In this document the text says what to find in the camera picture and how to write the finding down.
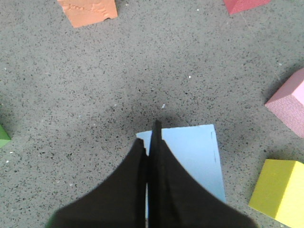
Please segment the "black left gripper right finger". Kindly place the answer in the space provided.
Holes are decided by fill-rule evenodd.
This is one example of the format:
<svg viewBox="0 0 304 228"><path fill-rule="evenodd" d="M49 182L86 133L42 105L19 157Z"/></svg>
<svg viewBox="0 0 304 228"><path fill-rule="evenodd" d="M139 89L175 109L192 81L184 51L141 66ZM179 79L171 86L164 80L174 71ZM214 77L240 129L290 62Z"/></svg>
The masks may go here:
<svg viewBox="0 0 304 228"><path fill-rule="evenodd" d="M182 167L155 121L148 158L151 228L255 228L256 223L215 198Z"/></svg>

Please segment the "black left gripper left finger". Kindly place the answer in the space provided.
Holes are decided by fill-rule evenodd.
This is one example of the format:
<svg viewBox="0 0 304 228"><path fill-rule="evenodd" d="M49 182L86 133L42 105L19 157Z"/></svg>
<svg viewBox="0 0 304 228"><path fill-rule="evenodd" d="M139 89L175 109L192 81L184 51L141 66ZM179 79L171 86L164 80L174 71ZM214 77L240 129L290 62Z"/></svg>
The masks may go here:
<svg viewBox="0 0 304 228"><path fill-rule="evenodd" d="M48 228L143 228L147 155L143 140L136 139L131 150L94 190L57 210Z"/></svg>

